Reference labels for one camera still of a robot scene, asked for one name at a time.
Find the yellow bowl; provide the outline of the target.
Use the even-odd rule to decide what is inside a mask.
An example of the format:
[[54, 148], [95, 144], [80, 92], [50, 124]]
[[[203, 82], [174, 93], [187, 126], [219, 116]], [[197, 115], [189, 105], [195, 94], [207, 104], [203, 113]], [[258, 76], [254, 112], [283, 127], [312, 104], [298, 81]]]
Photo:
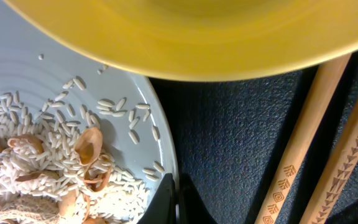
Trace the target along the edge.
[[9, 1], [64, 46], [181, 81], [266, 77], [358, 50], [358, 1]]

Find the grey plate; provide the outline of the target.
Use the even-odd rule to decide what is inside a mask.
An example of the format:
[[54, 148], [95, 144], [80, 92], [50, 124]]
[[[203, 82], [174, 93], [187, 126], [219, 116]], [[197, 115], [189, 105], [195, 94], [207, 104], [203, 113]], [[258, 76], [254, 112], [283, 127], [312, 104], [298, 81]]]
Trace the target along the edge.
[[146, 180], [148, 207], [165, 174], [178, 180], [169, 125], [148, 78], [111, 67], [98, 74], [101, 67], [47, 37], [0, 1], [0, 94], [18, 92], [19, 100], [36, 114], [68, 80], [81, 80], [85, 89], [68, 90], [62, 116], [84, 129], [87, 122], [80, 109], [94, 113], [119, 166], [140, 179], [145, 168], [163, 166], [157, 180]]

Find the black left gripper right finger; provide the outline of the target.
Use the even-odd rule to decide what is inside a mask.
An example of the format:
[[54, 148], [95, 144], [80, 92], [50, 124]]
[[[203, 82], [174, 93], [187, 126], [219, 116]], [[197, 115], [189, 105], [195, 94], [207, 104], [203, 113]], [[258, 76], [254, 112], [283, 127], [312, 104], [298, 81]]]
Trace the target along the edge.
[[205, 207], [191, 177], [188, 174], [182, 174], [179, 183], [179, 222], [182, 224], [216, 224]]

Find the rice and food scraps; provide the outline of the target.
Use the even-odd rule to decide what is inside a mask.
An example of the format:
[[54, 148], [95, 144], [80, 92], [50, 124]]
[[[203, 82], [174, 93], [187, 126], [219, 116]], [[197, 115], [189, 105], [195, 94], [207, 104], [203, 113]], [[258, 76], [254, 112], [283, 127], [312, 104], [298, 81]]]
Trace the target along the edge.
[[170, 172], [127, 75], [0, 54], [0, 223], [137, 223]]

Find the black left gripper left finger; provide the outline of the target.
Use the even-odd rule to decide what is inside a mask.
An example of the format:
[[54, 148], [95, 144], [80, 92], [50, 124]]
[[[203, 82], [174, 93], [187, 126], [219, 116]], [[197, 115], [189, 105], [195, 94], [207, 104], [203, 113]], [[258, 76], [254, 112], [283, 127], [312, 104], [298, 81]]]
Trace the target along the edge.
[[176, 224], [175, 182], [171, 173], [164, 175], [138, 224]]

